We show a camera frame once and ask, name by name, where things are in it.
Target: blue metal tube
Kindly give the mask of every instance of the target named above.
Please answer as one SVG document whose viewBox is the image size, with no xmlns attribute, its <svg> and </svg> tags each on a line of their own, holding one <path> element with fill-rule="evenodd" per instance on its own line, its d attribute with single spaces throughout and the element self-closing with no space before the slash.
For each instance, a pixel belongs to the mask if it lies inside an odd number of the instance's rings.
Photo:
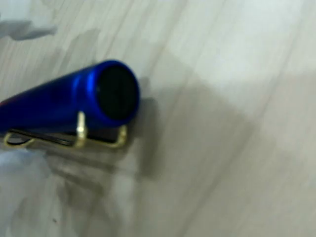
<svg viewBox="0 0 316 237">
<path fill-rule="evenodd" d="M 52 80 L 0 103 L 0 133 L 15 128 L 39 133 L 76 130 L 77 114 L 88 129 L 117 127 L 136 114 L 138 82 L 122 62 L 105 61 Z"/>
</svg>

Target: wooden surface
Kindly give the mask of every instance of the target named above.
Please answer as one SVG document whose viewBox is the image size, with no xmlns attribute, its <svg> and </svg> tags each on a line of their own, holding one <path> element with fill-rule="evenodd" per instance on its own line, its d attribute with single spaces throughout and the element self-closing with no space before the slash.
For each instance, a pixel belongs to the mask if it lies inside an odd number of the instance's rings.
<svg viewBox="0 0 316 237">
<path fill-rule="evenodd" d="M 314 0 L 45 2 L 59 31 L 0 40 L 0 99 L 115 58 L 143 101 L 125 150 L 50 151 L 7 236 L 316 235 Z"/>
</svg>

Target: white surface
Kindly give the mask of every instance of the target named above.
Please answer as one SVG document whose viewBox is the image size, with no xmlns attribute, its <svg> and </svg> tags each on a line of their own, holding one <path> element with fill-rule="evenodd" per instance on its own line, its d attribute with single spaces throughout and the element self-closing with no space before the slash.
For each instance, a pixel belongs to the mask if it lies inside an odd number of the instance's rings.
<svg viewBox="0 0 316 237">
<path fill-rule="evenodd" d="M 120 169 L 56 160 L 79 179 L 52 177 L 14 236 L 315 236 L 314 0 L 45 3 L 56 36 L 0 40 L 1 99 L 116 58 L 144 100 L 126 151 L 73 154 Z"/>
<path fill-rule="evenodd" d="M 51 171 L 43 152 L 0 151 L 0 236 L 25 198 L 32 198 Z"/>
</svg>

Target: white cloth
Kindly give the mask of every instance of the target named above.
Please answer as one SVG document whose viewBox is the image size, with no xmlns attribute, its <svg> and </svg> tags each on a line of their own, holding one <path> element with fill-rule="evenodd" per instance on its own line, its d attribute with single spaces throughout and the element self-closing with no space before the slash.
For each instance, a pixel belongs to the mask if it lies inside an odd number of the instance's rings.
<svg viewBox="0 0 316 237">
<path fill-rule="evenodd" d="M 40 0 L 0 0 L 0 38 L 33 39 L 56 32 L 52 11 Z"/>
<path fill-rule="evenodd" d="M 0 237 L 21 201 L 31 196 L 50 174 L 43 152 L 0 150 Z"/>
</svg>

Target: table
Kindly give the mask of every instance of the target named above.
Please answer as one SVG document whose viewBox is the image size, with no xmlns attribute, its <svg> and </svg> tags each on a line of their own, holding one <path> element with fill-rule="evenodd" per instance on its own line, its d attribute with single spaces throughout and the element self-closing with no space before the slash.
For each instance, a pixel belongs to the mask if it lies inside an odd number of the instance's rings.
<svg viewBox="0 0 316 237">
<path fill-rule="evenodd" d="M 314 0 L 44 0 L 53 37 L 0 40 L 0 98 L 106 59 L 142 106 L 122 151 L 48 152 L 15 237 L 316 232 Z"/>
</svg>

